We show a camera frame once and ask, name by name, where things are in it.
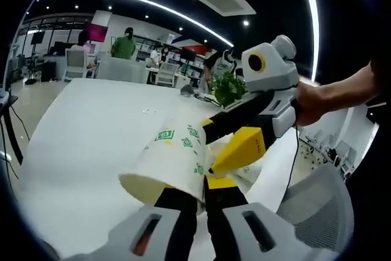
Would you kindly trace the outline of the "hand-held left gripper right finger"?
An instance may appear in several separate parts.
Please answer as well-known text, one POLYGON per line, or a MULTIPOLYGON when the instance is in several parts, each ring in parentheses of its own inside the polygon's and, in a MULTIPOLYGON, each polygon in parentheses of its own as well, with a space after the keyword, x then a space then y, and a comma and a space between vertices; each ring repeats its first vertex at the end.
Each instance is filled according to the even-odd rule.
POLYGON ((248 203, 229 177, 204 181, 208 231, 218 260, 305 260, 294 227, 258 202, 248 203))

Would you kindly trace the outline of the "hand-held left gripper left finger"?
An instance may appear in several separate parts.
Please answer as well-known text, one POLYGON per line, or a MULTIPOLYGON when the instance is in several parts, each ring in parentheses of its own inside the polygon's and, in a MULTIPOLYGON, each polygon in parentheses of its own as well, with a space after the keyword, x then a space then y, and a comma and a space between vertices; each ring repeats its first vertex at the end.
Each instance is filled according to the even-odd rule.
POLYGON ((144 206, 110 231, 103 260, 188 260, 197 228, 198 200, 165 187, 153 206, 144 206))

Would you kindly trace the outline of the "person's right hand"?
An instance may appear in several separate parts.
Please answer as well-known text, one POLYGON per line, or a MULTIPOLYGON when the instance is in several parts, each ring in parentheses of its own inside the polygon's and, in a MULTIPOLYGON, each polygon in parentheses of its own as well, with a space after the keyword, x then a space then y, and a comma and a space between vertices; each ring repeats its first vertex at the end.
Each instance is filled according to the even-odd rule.
POLYGON ((300 82, 296 91, 298 103, 296 124, 300 127, 311 125, 326 113, 336 111, 338 109, 336 94, 333 84, 315 87, 300 82))

